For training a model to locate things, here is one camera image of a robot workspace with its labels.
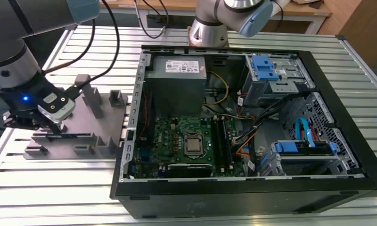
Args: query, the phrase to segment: green circuit board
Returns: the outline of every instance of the green circuit board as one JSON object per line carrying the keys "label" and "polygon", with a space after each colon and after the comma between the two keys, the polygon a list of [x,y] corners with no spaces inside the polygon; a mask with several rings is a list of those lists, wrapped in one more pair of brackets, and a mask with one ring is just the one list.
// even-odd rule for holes
{"label": "green circuit board", "polygon": [[[223,120],[229,139],[231,139],[235,136],[234,121],[233,119]],[[155,119],[153,148],[147,150],[150,162],[137,165],[138,168],[149,168],[147,165],[151,165],[153,170],[146,169],[145,172],[146,178],[158,178],[157,167],[173,163],[210,164],[213,167],[213,177],[237,177],[243,175],[242,163],[233,162],[230,156],[227,159],[231,166],[226,170],[221,172],[214,166],[210,124],[210,118],[175,117]],[[185,152],[187,138],[193,137],[197,137],[201,142],[201,155],[187,155],[187,152]]]}

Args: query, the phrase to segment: open computer tower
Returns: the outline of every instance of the open computer tower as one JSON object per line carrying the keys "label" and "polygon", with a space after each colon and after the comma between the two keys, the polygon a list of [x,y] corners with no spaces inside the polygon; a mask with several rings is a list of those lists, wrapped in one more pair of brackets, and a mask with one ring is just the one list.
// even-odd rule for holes
{"label": "open computer tower", "polygon": [[110,197],[134,218],[321,212],[377,158],[310,52],[142,46]]}

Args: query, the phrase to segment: ram slot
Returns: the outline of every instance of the ram slot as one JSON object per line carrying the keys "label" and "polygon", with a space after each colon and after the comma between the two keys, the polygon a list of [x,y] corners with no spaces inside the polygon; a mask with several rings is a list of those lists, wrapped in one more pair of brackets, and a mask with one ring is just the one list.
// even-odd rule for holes
{"label": "ram slot", "polygon": [[222,130],[223,130],[223,140],[225,140],[225,145],[223,145],[223,150],[227,156],[227,164],[233,164],[233,158],[231,158],[231,152],[230,152],[230,141],[229,141],[229,134],[227,134],[227,126],[226,126],[226,121],[222,120]]}
{"label": "ram slot", "polygon": [[215,170],[223,173],[229,164],[226,159],[223,124],[221,120],[218,119],[210,120],[210,133],[211,133],[214,166],[215,166]]}

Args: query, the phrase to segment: white label sticker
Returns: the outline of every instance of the white label sticker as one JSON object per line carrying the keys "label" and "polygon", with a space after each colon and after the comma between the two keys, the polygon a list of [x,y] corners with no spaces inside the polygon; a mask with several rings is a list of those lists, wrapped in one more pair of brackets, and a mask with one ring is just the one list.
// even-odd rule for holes
{"label": "white label sticker", "polygon": [[242,106],[243,105],[243,99],[239,97],[237,98],[237,105],[238,106]]}
{"label": "white label sticker", "polygon": [[133,5],[118,5],[119,8],[133,8]]}
{"label": "white label sticker", "polygon": [[277,74],[286,74],[285,70],[275,70]]}
{"label": "white label sticker", "polygon": [[246,166],[250,168],[251,171],[254,171],[255,169],[255,165],[253,164],[253,162],[249,160],[249,162],[246,163]]}
{"label": "white label sticker", "polygon": [[198,73],[198,61],[166,61],[166,73]]}

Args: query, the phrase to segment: floor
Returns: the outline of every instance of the floor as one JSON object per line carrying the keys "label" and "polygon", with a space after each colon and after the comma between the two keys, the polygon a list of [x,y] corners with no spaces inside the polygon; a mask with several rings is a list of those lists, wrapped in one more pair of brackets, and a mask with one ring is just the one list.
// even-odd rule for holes
{"label": "floor", "polygon": [[[115,20],[117,25],[123,27],[137,27],[138,21],[137,17],[133,14],[115,14]],[[173,17],[173,19],[169,21],[170,28],[186,28],[186,26],[191,23],[191,18],[189,16],[177,16]],[[95,19],[98,26],[111,26],[109,15],[101,14],[98,18]],[[147,18],[147,25],[149,27],[162,27],[163,26],[163,18],[158,18],[155,16],[151,16]],[[35,60],[39,64],[39,66],[43,65],[46,58],[51,52],[51,49],[55,45],[55,42],[61,36],[63,29],[54,30],[51,32],[46,32],[43,34],[35,35],[33,37],[29,37],[25,39],[25,42],[29,46],[29,49],[35,57]],[[377,63],[371,67],[375,75],[377,75]],[[6,105],[0,99],[0,127],[2,128],[1,123],[1,116],[2,113],[6,111]]]}

